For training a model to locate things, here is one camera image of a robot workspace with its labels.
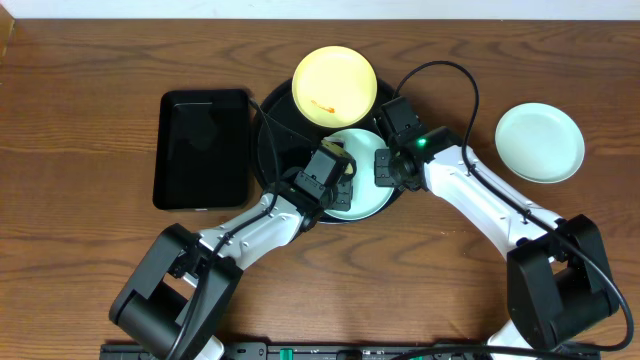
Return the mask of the mint green plate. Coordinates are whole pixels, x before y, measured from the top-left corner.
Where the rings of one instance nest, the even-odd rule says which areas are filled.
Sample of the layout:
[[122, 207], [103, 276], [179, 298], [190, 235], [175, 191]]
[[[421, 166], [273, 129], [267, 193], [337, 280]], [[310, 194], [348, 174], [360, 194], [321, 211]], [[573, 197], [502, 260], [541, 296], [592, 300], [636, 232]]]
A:
[[386, 149], [383, 139], [364, 129], [351, 128], [333, 133], [327, 140], [338, 141], [355, 159], [356, 173], [352, 179], [352, 199], [348, 211], [327, 210], [326, 214], [345, 221], [361, 220], [375, 214], [391, 198], [390, 187], [375, 185], [375, 151]]
[[585, 157], [585, 141], [577, 124], [562, 110], [543, 103], [508, 110], [497, 124], [495, 145], [513, 173], [542, 184], [570, 178]]

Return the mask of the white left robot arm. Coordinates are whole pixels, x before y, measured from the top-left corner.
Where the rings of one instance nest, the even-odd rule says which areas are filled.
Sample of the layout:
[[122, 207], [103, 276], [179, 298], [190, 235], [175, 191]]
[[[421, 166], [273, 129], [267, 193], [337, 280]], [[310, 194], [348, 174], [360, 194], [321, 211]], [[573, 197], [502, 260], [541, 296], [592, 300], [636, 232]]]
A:
[[157, 359], [219, 359], [214, 334], [244, 271], [266, 253], [310, 230], [340, 202], [356, 173], [319, 182], [296, 169], [249, 210], [193, 233], [164, 229], [117, 295], [109, 319]]

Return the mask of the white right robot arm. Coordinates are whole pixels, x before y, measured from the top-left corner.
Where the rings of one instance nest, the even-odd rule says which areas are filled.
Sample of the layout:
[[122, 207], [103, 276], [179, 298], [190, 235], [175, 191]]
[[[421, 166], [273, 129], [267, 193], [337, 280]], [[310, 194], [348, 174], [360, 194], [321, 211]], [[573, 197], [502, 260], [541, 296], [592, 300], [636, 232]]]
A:
[[506, 260], [511, 326], [529, 349], [555, 350], [625, 307], [589, 218], [566, 220], [531, 202], [446, 127], [405, 126], [383, 136], [377, 185], [431, 192], [494, 244]]

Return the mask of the yellow plate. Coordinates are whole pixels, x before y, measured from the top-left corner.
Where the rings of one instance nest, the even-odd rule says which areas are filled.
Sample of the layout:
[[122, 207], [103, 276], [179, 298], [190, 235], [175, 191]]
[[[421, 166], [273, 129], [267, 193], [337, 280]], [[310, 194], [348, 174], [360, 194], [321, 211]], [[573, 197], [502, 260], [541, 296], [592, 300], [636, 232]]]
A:
[[306, 55], [292, 78], [299, 112], [326, 128], [344, 128], [362, 120], [377, 96], [377, 77], [369, 61], [343, 46], [326, 46]]

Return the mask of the green yellow sponge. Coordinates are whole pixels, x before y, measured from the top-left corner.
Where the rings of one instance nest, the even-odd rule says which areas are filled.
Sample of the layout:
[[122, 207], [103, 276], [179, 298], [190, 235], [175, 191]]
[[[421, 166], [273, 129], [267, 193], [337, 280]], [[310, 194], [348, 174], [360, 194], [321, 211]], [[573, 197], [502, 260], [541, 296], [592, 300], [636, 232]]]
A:
[[347, 180], [353, 178], [357, 171], [357, 166], [354, 157], [346, 151], [346, 141], [336, 137], [325, 137], [321, 143], [329, 150], [332, 158], [339, 165], [342, 176]]

